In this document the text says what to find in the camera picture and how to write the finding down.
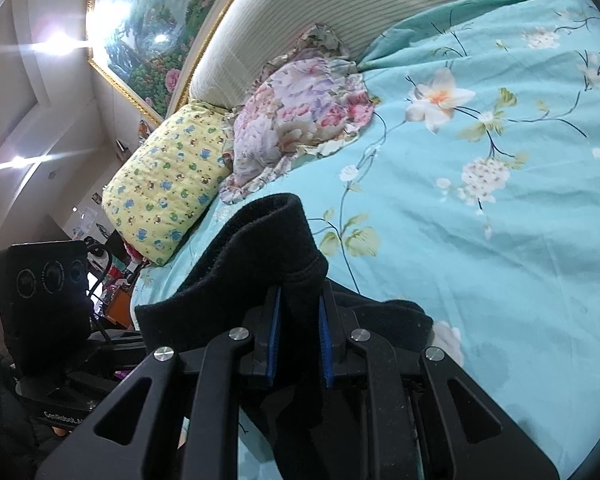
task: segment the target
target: turquoise fabric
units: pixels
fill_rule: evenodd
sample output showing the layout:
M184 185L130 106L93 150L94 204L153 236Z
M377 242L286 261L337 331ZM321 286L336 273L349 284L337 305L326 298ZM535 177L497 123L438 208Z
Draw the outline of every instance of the turquoise fabric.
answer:
M462 0L386 31L360 69L378 102L361 139L245 203L299 195L329 276L453 327L467 372L567 478L600 437L599 12ZM216 200L133 304L173 294L245 203ZM240 434L240 477L278 478Z

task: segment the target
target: black cloth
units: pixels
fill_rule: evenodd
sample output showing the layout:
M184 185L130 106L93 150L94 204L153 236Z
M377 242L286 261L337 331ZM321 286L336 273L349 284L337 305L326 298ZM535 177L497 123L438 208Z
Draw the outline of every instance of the black cloth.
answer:
M222 228L177 292L136 307L148 351L200 348L240 326L264 302L283 294L282 336L273 390L244 392L241 406L267 437L285 480L357 478L358 414L342 392L320 386L317 300L328 263L316 248L300 199L277 194L251 202ZM379 303L331 282L336 304L394 346L420 351L432 320L409 301Z
M36 422L20 404L7 361L0 355L0 447L20 478L32 479L60 442L50 427Z

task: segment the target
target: camera lens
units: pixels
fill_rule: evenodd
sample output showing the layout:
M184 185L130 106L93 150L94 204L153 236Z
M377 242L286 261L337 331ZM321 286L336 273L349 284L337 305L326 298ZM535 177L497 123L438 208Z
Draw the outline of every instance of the camera lens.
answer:
M42 283L49 294L55 294L64 285L64 269L60 262L49 262L42 270Z
M29 269L21 270L16 278L16 290L18 294L28 300L36 293L36 277Z
M71 264L71 270L69 271L69 277L74 283L80 282L84 277L84 265L80 260L74 260Z

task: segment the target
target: metal screw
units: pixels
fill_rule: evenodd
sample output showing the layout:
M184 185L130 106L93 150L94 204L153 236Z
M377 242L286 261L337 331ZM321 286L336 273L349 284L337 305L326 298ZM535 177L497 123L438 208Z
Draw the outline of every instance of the metal screw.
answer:
M168 346L161 346L154 350L154 357L158 359L158 361L168 361L174 354L173 348Z
M234 341L242 341L249 337L249 330L243 326L237 326L229 330L229 337Z
M424 357L433 362L442 361L445 358L445 351L437 346L430 346L424 351Z
M355 328L351 331L351 338L353 341L369 341L371 332L365 328Z

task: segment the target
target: yellow cartoon print pillow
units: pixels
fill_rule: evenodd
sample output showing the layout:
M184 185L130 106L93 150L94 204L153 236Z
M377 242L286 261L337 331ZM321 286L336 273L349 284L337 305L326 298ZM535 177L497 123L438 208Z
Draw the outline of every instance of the yellow cartoon print pillow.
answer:
M191 100L116 173L102 207L122 237L162 266L229 175L220 129L226 110Z

